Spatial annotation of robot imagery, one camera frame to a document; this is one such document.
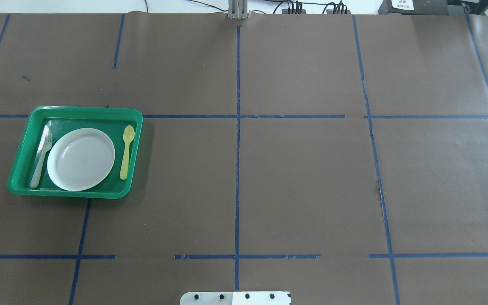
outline brown table surface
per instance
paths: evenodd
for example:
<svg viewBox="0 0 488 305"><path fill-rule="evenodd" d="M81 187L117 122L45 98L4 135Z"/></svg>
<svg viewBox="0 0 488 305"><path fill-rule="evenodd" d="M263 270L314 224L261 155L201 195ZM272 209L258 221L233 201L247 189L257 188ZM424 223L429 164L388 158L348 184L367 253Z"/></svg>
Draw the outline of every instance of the brown table surface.
<svg viewBox="0 0 488 305"><path fill-rule="evenodd" d="M39 105L140 110L130 193L10 194ZM0 14L0 304L233 290L488 304L488 17Z"/></svg>

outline fork handle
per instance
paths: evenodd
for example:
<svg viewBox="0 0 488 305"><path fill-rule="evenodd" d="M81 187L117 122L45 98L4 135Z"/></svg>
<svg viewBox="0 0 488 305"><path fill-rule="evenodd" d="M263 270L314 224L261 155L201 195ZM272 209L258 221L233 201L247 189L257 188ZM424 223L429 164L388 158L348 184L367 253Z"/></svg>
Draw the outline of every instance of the fork handle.
<svg viewBox="0 0 488 305"><path fill-rule="evenodd" d="M41 180L42 165L44 164L45 155L46 151L42 151L41 156L39 156L37 167L35 167L35 172L33 172L33 178L31 178L31 183L29 184L32 189L35 189L37 186L39 186L39 180Z"/></svg>

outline plastic fork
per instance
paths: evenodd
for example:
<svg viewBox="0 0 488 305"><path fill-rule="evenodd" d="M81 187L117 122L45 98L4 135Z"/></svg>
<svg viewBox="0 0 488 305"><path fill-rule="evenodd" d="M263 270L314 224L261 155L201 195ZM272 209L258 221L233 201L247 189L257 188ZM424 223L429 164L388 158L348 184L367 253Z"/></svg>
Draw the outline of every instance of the plastic fork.
<svg viewBox="0 0 488 305"><path fill-rule="evenodd" d="M39 186L39 180L41 180L41 171L42 171L42 165L44 164L44 158L46 157L46 153L51 148L52 148L52 133L50 133L50 131L47 131L45 133L44 139L42 140L41 144L39 144L39 151L41 155L39 156L37 167L35 167L35 172L33 172L33 178L31 178L31 183L29 184L29 186L32 189L35 189L37 186Z"/></svg>

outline yellow spoon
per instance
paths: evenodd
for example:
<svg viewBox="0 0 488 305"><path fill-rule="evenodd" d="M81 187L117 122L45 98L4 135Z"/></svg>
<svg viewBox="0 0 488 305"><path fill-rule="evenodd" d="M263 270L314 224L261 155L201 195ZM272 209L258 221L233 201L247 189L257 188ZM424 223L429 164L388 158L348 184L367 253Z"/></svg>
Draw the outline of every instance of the yellow spoon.
<svg viewBox="0 0 488 305"><path fill-rule="evenodd" d="M124 158L122 159L122 168L120 168L120 179L125 180L128 178L129 169L129 145L135 139L135 130L131 125L128 125L124 130Z"/></svg>

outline white sticker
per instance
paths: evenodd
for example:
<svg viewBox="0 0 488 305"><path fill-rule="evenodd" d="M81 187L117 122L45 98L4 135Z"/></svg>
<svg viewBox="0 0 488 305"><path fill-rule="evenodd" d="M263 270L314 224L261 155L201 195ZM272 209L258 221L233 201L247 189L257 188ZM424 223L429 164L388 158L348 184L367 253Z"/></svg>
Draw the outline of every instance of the white sticker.
<svg viewBox="0 0 488 305"><path fill-rule="evenodd" d="M414 10L413 0L391 0L393 8L398 8L399 10Z"/></svg>

